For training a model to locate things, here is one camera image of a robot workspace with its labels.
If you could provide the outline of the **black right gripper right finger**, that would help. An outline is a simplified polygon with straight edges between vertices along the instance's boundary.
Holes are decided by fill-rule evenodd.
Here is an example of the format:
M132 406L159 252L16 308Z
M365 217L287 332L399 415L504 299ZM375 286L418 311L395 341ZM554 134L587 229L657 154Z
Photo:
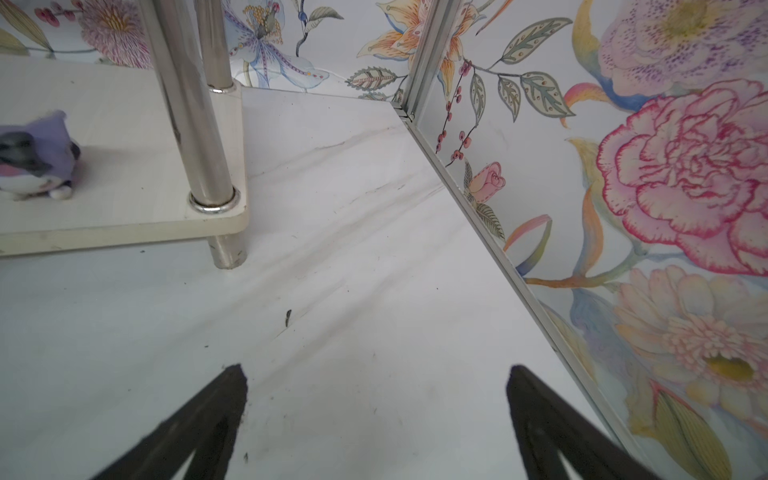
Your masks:
M583 479L655 479L523 365L506 385L510 417L530 479L567 479L570 464Z

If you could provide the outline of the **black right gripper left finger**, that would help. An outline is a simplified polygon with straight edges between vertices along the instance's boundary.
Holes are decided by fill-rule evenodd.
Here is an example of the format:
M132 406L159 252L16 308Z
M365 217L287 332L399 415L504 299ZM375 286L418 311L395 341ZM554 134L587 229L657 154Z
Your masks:
M226 367L97 479L223 479L234 452L247 402L239 364Z

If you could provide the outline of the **black purple toy figure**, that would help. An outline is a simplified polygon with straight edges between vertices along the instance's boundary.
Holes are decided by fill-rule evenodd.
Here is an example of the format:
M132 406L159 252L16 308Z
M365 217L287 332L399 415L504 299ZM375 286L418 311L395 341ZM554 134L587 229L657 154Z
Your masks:
M66 127L67 115L50 112L24 125L1 127L1 192L15 201L72 196L81 149Z

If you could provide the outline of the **white two-tier shelf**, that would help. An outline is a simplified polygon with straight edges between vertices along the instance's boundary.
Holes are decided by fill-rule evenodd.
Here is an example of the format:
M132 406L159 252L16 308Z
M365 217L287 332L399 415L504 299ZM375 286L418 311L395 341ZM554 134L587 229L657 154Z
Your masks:
M52 111L81 149L72 196L1 192L5 257L204 239L247 257L240 84L221 1L5 1L1 127Z

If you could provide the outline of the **aluminium corner post right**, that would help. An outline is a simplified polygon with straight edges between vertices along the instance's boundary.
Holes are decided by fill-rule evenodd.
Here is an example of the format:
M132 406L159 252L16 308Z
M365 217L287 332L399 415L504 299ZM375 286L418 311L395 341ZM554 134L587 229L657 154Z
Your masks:
M407 121L414 122L427 101L433 78L445 55L444 49L453 35L453 24L460 7L460 0L438 0L431 4L402 99L393 103L398 115Z

